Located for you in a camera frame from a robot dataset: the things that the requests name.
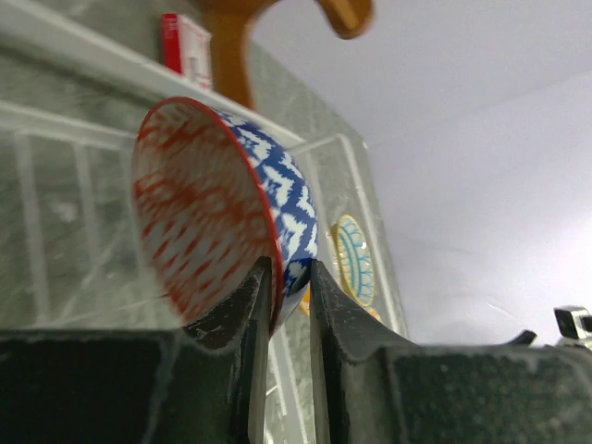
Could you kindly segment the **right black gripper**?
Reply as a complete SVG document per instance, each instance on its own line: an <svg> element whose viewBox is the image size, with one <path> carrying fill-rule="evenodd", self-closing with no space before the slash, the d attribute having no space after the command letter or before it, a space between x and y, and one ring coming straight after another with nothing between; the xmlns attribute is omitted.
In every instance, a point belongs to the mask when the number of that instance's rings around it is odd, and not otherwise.
<svg viewBox="0 0 592 444"><path fill-rule="evenodd" d="M591 347L591 313L582 306L564 305L554 309L560 331L556 343L562 347Z"/></svg>

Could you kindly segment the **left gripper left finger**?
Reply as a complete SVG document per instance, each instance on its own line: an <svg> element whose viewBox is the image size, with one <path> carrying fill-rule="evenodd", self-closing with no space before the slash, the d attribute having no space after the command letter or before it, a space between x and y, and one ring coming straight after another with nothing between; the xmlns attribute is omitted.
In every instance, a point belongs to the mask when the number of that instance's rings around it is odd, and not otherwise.
<svg viewBox="0 0 592 444"><path fill-rule="evenodd" d="M175 329L1 334L5 443L261 443L272 266Z"/></svg>

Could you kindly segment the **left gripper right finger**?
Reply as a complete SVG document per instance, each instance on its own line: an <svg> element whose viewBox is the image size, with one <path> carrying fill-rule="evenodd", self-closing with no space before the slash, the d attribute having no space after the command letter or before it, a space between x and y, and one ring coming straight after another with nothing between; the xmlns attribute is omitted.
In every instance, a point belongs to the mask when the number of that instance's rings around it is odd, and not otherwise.
<svg viewBox="0 0 592 444"><path fill-rule="evenodd" d="M311 302L354 302L320 261ZM591 347L422 346L367 314L310 317L320 443L587 443Z"/></svg>

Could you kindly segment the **red patterned blue bowl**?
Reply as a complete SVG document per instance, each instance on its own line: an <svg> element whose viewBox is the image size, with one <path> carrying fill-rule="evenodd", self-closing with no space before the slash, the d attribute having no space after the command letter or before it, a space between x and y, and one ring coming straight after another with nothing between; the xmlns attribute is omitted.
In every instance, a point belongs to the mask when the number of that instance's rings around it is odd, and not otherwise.
<svg viewBox="0 0 592 444"><path fill-rule="evenodd" d="M269 327L285 322L318 254L318 218L303 173L274 136L229 111L169 97L141 124L130 175L142 252L184 321L267 257Z"/></svg>

